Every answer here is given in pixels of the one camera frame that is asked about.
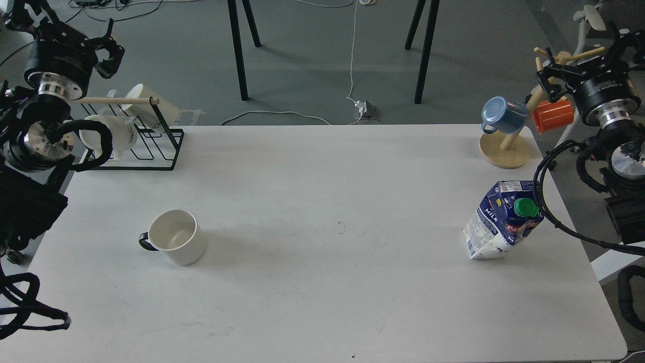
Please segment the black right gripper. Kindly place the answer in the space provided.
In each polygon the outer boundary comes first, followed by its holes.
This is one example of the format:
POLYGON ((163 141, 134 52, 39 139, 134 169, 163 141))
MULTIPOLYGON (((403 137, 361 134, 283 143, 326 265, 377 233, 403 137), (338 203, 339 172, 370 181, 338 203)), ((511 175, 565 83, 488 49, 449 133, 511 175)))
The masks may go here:
POLYGON ((566 94, 573 96, 576 109, 587 126, 600 126, 604 105, 622 106, 633 113, 641 106, 641 98, 629 78, 629 67, 623 55, 635 49, 632 62, 644 64, 644 32, 616 34, 616 39, 603 59, 591 59, 578 67, 556 64, 550 60, 536 73, 539 85, 551 103, 566 94))

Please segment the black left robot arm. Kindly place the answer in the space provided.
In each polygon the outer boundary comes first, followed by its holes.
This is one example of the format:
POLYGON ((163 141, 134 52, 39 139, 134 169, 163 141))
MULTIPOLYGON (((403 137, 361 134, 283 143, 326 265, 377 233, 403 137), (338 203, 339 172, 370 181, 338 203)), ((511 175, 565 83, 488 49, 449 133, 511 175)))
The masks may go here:
POLYGON ((116 74, 124 48, 111 34, 89 38, 60 20, 46 1, 9 1, 8 30, 32 35, 26 87, 2 84, 2 255, 16 263, 29 242, 49 230, 66 208, 59 192, 70 171, 102 166, 113 135, 99 121, 72 119, 72 100, 87 95, 90 77, 116 74))

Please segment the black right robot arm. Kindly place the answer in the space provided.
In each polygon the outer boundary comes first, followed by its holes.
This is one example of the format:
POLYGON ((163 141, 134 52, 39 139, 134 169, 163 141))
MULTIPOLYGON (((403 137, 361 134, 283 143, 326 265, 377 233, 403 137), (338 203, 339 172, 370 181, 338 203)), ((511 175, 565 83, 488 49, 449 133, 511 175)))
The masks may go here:
POLYGON ((599 127, 587 142, 566 140, 549 152, 534 174, 534 196, 539 210, 553 225, 567 234, 609 250, 643 256, 643 125, 632 120, 641 100, 622 59, 634 48, 634 60, 643 63, 643 31, 622 34, 613 30, 615 41, 606 53, 579 65, 558 64, 547 48, 546 64, 537 72, 542 90, 550 102, 569 94, 583 124, 599 127), (567 149, 578 147, 576 172, 579 179, 605 200, 621 245, 583 236, 555 218, 544 197, 546 170, 567 149))

